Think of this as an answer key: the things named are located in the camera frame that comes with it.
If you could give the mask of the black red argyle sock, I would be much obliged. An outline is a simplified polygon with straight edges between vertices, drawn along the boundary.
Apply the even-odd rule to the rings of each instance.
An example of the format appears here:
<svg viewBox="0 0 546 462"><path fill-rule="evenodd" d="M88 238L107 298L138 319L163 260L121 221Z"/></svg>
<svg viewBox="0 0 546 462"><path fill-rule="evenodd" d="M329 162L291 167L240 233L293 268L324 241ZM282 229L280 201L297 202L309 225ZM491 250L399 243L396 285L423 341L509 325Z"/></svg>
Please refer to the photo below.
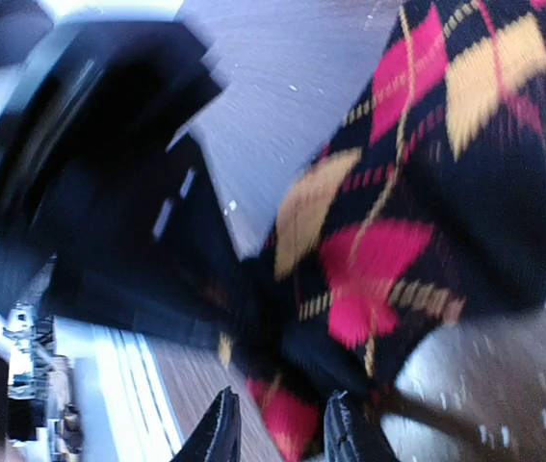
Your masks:
<svg viewBox="0 0 546 462"><path fill-rule="evenodd" d="M219 356L285 461L369 421L434 329L546 299L546 1L406 1L375 72L241 264Z"/></svg>

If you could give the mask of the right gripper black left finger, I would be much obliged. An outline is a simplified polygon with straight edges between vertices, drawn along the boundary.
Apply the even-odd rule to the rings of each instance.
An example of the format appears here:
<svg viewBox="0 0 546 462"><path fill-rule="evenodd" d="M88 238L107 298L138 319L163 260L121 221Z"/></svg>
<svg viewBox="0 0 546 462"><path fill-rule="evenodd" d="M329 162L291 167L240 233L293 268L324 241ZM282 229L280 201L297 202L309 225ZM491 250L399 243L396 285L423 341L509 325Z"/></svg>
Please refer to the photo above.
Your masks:
<svg viewBox="0 0 546 462"><path fill-rule="evenodd" d="M221 390L171 462L239 462L242 418L239 396Z"/></svg>

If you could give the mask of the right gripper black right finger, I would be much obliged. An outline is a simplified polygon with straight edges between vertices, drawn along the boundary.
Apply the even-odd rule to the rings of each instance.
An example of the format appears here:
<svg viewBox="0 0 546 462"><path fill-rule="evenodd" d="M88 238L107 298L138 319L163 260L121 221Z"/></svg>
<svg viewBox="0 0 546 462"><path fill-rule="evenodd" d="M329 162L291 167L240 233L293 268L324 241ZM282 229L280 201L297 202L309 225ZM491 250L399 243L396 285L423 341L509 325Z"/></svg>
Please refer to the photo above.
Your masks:
<svg viewBox="0 0 546 462"><path fill-rule="evenodd" d="M348 392L335 391L325 407L325 460L333 462L397 462L381 425L370 423Z"/></svg>

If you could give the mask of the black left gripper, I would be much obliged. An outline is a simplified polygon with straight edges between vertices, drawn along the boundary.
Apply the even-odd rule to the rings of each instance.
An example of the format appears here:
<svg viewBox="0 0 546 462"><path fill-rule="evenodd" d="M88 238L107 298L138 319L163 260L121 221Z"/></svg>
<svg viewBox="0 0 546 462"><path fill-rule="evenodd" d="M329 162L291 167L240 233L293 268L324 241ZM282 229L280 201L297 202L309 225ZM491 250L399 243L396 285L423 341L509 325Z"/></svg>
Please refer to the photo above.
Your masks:
<svg viewBox="0 0 546 462"><path fill-rule="evenodd" d="M207 347L230 246L184 125L220 93L175 20L80 19L27 57L0 111L0 309L47 264L58 316Z"/></svg>

